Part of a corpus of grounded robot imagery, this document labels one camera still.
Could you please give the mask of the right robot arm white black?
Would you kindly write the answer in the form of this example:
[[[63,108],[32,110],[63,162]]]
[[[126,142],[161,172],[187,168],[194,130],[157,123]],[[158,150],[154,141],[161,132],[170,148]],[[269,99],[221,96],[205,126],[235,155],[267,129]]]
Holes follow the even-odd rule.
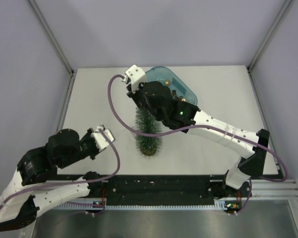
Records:
[[[158,81],[128,83],[126,89],[128,97],[140,109],[169,129],[206,138],[240,156],[224,176],[222,191],[225,195],[234,196],[246,180],[263,175],[269,131],[246,131],[215,119],[193,104],[174,99],[170,89]]]

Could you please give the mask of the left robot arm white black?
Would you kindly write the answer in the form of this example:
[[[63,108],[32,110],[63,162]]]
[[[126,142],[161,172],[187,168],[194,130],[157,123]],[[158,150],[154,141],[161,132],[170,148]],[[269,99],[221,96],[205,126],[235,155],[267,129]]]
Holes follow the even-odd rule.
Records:
[[[27,191],[56,179],[58,169],[80,160],[92,160],[114,141],[111,131],[88,129],[80,137],[72,129],[63,129],[49,137],[46,145],[29,150],[17,164],[12,180],[0,196],[0,232],[24,228],[47,211],[79,197],[97,197],[103,184],[97,172],[88,172],[74,184],[35,194]]]

